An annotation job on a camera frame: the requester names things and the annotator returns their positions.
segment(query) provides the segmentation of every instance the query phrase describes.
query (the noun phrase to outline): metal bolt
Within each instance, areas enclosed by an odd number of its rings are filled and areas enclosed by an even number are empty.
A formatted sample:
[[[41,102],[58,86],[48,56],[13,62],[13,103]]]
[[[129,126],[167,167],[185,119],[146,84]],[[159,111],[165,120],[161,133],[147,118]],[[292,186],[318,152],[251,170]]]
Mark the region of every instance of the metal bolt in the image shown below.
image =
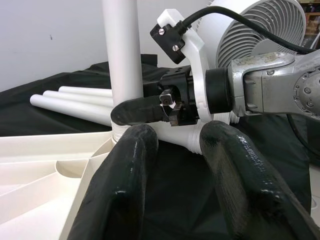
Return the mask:
[[[267,70],[266,71],[266,74],[268,74],[268,75],[273,75],[273,74],[275,74],[275,70]]]
[[[163,28],[160,28],[158,31],[159,35],[164,35],[166,31]]]
[[[305,92],[306,94],[310,94],[310,93],[311,93],[311,89],[310,89],[309,87],[306,87],[306,88],[304,89],[304,92]]]
[[[178,46],[178,45],[174,45],[174,46],[172,47],[172,50],[173,50],[174,52],[178,51],[178,50],[179,50],[179,46]]]

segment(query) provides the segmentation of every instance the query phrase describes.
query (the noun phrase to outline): white wall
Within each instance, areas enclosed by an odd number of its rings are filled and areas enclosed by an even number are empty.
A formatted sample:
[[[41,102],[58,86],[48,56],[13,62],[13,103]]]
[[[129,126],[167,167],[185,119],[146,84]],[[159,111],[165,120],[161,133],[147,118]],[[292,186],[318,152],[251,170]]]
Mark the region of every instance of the white wall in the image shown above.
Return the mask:
[[[176,8],[187,16],[207,3],[138,0],[141,52],[158,54],[159,66],[175,67],[149,32],[164,9]],[[107,61],[101,5],[102,0],[2,0],[0,92]]]

